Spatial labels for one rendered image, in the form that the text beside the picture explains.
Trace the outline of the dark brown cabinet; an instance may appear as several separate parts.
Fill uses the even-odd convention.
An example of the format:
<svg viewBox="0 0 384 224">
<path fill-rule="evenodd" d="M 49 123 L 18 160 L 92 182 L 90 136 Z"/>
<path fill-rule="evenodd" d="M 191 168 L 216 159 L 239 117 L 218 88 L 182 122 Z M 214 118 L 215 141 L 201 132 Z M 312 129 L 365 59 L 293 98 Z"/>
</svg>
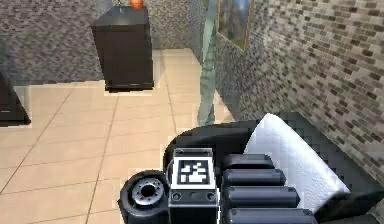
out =
<svg viewBox="0 0 384 224">
<path fill-rule="evenodd" d="M 90 28 L 106 90 L 154 87 L 153 48 L 146 7 L 113 6 Z"/>
</svg>

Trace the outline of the framed landscape picture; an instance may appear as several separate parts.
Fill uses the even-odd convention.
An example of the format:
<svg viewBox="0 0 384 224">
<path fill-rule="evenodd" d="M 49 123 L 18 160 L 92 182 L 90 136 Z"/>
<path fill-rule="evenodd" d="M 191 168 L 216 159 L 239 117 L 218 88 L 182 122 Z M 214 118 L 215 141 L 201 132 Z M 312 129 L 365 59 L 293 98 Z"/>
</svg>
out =
<svg viewBox="0 0 384 224">
<path fill-rule="evenodd" d="M 237 48 L 245 51 L 254 0 L 219 0 L 218 33 Z"/>
</svg>

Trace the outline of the white cushion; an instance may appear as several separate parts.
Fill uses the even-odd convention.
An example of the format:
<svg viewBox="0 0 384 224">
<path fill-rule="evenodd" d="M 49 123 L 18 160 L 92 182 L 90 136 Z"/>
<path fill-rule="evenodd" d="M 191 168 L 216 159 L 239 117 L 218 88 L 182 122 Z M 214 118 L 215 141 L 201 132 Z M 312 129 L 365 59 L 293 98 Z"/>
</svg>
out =
<svg viewBox="0 0 384 224">
<path fill-rule="evenodd" d="M 315 213 L 331 199 L 351 193 L 313 148 L 277 115 L 267 113 L 260 120 L 244 153 L 268 155 L 283 171 L 285 185 L 296 189 L 299 208 Z"/>
</svg>

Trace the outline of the black furniture piece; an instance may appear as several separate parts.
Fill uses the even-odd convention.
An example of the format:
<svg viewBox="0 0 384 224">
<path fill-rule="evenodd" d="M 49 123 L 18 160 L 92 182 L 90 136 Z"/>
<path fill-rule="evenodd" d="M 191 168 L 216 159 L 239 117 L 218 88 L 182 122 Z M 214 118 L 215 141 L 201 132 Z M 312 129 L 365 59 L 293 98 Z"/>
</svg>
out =
<svg viewBox="0 0 384 224">
<path fill-rule="evenodd" d="M 7 77 L 0 72 L 0 127 L 29 125 L 31 120 Z"/>
</svg>

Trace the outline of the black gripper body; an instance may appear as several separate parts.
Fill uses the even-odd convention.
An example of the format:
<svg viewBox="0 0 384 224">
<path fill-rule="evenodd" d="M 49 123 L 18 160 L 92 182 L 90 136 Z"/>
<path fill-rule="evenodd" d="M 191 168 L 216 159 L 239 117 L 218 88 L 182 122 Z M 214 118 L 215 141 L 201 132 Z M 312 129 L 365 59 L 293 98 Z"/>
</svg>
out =
<svg viewBox="0 0 384 224">
<path fill-rule="evenodd" d="M 144 170 L 130 177 L 118 199 L 124 224 L 169 224 L 168 191 L 162 171 Z"/>
</svg>

